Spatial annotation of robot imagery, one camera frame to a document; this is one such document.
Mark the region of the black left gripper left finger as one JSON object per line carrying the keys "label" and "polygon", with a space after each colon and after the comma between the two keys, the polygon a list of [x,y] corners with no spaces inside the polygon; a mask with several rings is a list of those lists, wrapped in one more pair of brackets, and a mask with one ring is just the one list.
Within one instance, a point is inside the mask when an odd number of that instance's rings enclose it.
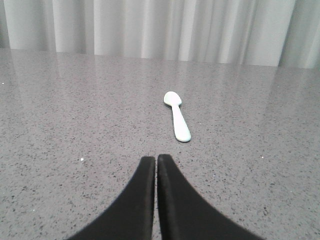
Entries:
{"label": "black left gripper left finger", "polygon": [[150,240],[154,219],[155,165],[154,157],[142,157],[134,175],[116,200],[70,239]]}

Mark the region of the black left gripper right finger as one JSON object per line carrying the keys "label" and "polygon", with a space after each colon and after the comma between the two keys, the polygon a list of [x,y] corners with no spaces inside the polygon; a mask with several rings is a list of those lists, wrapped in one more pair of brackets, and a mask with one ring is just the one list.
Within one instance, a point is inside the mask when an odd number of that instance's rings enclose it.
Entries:
{"label": "black left gripper right finger", "polygon": [[203,199],[169,154],[160,154],[157,159],[157,198],[164,240],[261,239]]}

